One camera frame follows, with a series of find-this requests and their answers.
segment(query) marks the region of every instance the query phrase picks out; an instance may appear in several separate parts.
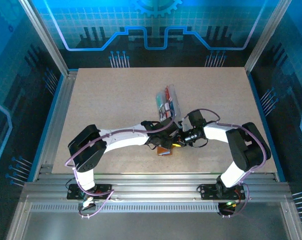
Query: beige work surface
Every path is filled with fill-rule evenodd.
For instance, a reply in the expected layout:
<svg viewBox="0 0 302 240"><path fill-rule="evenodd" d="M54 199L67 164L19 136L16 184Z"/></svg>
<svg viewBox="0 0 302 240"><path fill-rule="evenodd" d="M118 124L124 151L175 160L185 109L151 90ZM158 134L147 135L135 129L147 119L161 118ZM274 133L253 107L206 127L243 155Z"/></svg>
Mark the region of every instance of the beige work surface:
<svg viewBox="0 0 302 240"><path fill-rule="evenodd" d="M209 108L223 123L256 124L266 139L244 68L81 68L77 74L63 127L53 173L71 173L64 167L67 145L87 125L118 129L143 120L158 120L155 96L174 84L181 113ZM203 113L207 120L212 114ZM221 173L232 163L228 144L209 141L203 148L174 148L172 156L157 156L148 146L128 146L103 155L95 168L100 173ZM273 159L261 172L276 172Z"/></svg>

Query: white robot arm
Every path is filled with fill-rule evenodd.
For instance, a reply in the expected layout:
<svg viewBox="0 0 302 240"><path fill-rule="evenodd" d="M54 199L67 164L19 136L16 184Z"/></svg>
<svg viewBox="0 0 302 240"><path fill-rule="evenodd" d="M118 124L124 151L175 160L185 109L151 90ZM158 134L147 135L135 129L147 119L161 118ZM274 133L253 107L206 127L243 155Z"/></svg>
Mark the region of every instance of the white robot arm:
<svg viewBox="0 0 302 240"><path fill-rule="evenodd" d="M271 157L267 144L251 122L239 127L255 135L256 139L263 145L264 153L257 142L240 128L219 125L214 121L208 123L199 110L189 113L188 116L193 126L193 129L188 131L183 131L181 125L175 122L165 130L161 130L163 126L172 122L170 118L163 122L144 121L134 127L125 128L125 132L121 132L120 129L98 130L95 125L87 126L70 142L68 147L71 155L100 136L114 132L119 133L110 134L110 136L97 141L74 158L78 183L86 191L93 188L95 186L93 168L102 155L110 150L131 145L153 144L171 149L175 144L181 147L193 146L193 143L201 138L228 143L233 162L226 172L217 179L216 187L221 193L241 183L248 174L253 172L252 169L262 163L264 153L266 153L266 159Z"/></svg>

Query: purple cable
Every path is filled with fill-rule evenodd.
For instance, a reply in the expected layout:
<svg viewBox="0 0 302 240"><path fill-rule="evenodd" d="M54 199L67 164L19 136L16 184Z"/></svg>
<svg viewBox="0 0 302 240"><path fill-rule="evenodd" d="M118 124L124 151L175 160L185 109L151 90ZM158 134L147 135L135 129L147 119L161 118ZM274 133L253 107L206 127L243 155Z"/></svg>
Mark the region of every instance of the purple cable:
<svg viewBox="0 0 302 240"><path fill-rule="evenodd" d="M237 212L234 212L234 211L232 211L232 210L229 210L229 209L224 209L223 211L227 211L227 212L230 212L230 213L233 213L232 215L227 215L228 217L228 219L229 218L232 218L232 217L234 217L234 216L237 216L237 215L239 215L243 210L244 210L244 208L245 208L245 206L247 205L247 202L249 201L249 198L250 198L250 191L249 191L249 187L248 187L248 185L247 184L243 184L243 185L245 185L246 186L246 191L247 191L247 198L245 199L245 202L244 202L244 205L241 207L241 209L239 210L239 211L237 211Z"/></svg>
<svg viewBox="0 0 302 240"><path fill-rule="evenodd" d="M174 113L174 111L170 109L170 110L165 111L165 112L163 113L163 115L164 115L165 113L167 113L168 111ZM96 143L97 141L99 141L99 140L101 140L101 139L104 139L104 138L106 138L106 137L109 137L109 136L111 136L111 135L115 135L115 134L119 134L119 133L126 133L126 132L137 132L137 133L145 133L145 134L151 134L151 133L152 133L152 134L153 134L153 133L157 133L157 132L166 130L166 129L169 128L169 127L173 124L173 122L174 122L175 116L174 116L174 114L172 114L172 115L173 115L173 117L172 117L172 119L171 119L171 122L170 122L168 125L166 125L166 126L160 128L160 129L157 129L157 130L152 130L152 131L150 130L150 131L147 131L147 130L138 130L138 129L122 129L122 130L117 130L117 131L114 131L114 132L105 134L105 135L103 135L103 136L100 136L99 138L96 138L96 139L94 139L94 140L88 142L88 143L85 144L81 149L79 149L76 153L74 153L74 154L73 154L73 155L65 162L65 166L66 166L66 167L69 167L69 168L74 168L74 167L75 167L74 165L69 165L70 161L72 161L74 158L76 158L82 151L84 151L84 150L85 150L86 148L88 148L90 145Z"/></svg>
<svg viewBox="0 0 302 240"><path fill-rule="evenodd" d="M79 210L79 215L82 217L82 218L90 218L96 214L98 214L102 209L103 207L105 206L106 202L111 198L112 194L113 194L114 190L111 190L110 191L110 194L107 196L107 198L105 199L105 201L103 202L103 204L101 205L101 207L99 209L97 209L94 213L92 214L87 214L86 216L82 214L82 210L80 209Z"/></svg>
<svg viewBox="0 0 302 240"><path fill-rule="evenodd" d="M167 111L165 111L163 114L165 114L166 112L172 112L172 113L174 113L173 112L173 110L167 110ZM103 196L103 195L107 195L108 194L108 196L107 196L107 198L105 199L105 201L104 201L104 203L102 204L102 206L96 211L96 212L94 212L93 214L88 214L88 215L83 215L82 214L82 212L81 212L81 210L79 210L79 215L81 216L81 217L83 217L83 218L90 218L90 217L92 217L92 216L94 216L94 215L96 215L96 214L98 214L101 210L102 210L102 208L104 207L104 205L106 204L106 202L111 198L111 196L112 196L112 194L113 194L113 192L114 192L114 190L111 190L111 191L108 191L108 192L102 192L102 193L100 193L100 194L96 194L96 193L92 193L92 192L89 192L89 191L86 191L86 190L84 190L83 188L82 188L82 186L80 185L80 183L79 183L79 180L78 180L78 176L77 176L77 172L76 172L76 169L75 169L75 166L74 165L69 165L69 162L70 161L73 161L73 159L76 157L76 156L78 156L82 151L84 151L86 148L88 148L90 145L92 145L92 144L94 144L94 143L96 143L97 141L99 141L99 140L101 140L101 139L104 139L104 138L106 138L106 137L109 137L109 136L111 136L111 135L115 135L115 134L119 134L119 133L125 133L125 132L137 132L137 133L146 133L146 134L153 134L153 133L157 133L157 132L160 132L160 131L163 131L163 130L165 130L165 129L167 129L168 127L170 127L173 123L174 123L174 114L172 114L173 115L173 117L172 117L172 119L171 119L171 122L168 124L168 125L166 125L166 126L164 126L164 127L162 127L162 128L160 128L160 129L157 129L157 130L150 130L150 131L147 131L147 130L138 130L138 129L122 129L122 130L117 130L117 131L114 131L114 132L111 132L111 133L108 133L108 134L105 134L105 135L103 135L103 136L101 136L101 137L99 137L99 138L96 138L96 139L94 139L94 140L92 140L92 141L90 141L89 143L87 143L86 145L84 145L81 149L79 149L75 154L73 154L66 162L65 162L65 166L66 167L71 167L71 168L74 168L73 169L73 172L74 172L74 176L75 176L75 180L76 180L76 183L77 183L77 185L79 186L79 188L84 192L84 193L86 193L87 195L90 195L90 196L94 196L94 197L98 197L98 196Z"/></svg>
<svg viewBox="0 0 302 240"><path fill-rule="evenodd" d="M261 150L262 150L262 153L263 153L263 161L262 161L262 163L260 164L260 165L258 165L258 166L255 166L255 167L252 167L249 171L247 171L245 174L244 174L244 176L237 182L237 183L242 183L243 182L243 180L253 171L253 170L256 170L256 169L259 169L259 168L261 168L261 167L263 167L264 166L264 164L265 164L265 162L266 162L266 158L267 158L267 156L266 156L266 151L265 151L265 148L263 147L263 145L262 145L262 143L259 141L259 139L257 139L257 137L253 134L253 133L251 133L249 130L247 130L247 129L245 129L244 127L242 127L242 126L240 126L240 125L236 125L236 124L221 124L221 123L219 123L219 121L221 120L221 117L216 113L216 112L214 112L214 111L212 111L212 110L210 110L210 109L207 109L207 108L203 108L203 109L196 109L196 110L193 110L192 112L194 112L194 111L197 111L197 110L203 110L203 111L209 111L209 112L211 112L211 113L213 113L214 115L216 115L217 116L217 120L215 121L216 122L216 124L217 125L220 125L220 126L227 126L227 127L237 127L237 128L239 128L239 129L241 129L241 130L243 130L243 131L245 131L247 134L249 134L255 141L256 141L256 143L259 145L259 147L261 148Z"/></svg>
<svg viewBox="0 0 302 240"><path fill-rule="evenodd" d="M263 153L263 161L262 161L262 163L260 164L260 165L258 165L258 166L255 166L255 167L252 167L252 168L250 168L250 170L249 171L247 171L245 174L244 174L244 176L238 181L238 183L242 183L243 182L243 180L250 174L250 173L252 173L254 170L256 170L256 169L259 169L259 168L261 168L261 167L263 167L264 166L264 164L265 164L265 162L266 162L266 151L265 151L265 148L263 147L263 145L262 145L262 143L259 141L259 139L257 139L257 137L256 136L254 136L254 134L253 133L251 133L249 130L247 130L247 129L245 129L244 127L242 127L242 126L240 126L240 125L236 125L236 124L221 124L221 123L219 123L219 122L217 122L216 123L217 125L219 125L219 126L227 126L227 127L237 127L237 128L239 128L239 129L241 129L241 130L243 130L243 131L245 131L247 134L249 134L253 139L254 139L254 141L256 141L256 143L259 145L259 147L261 148L261 150L262 150L262 153Z"/></svg>

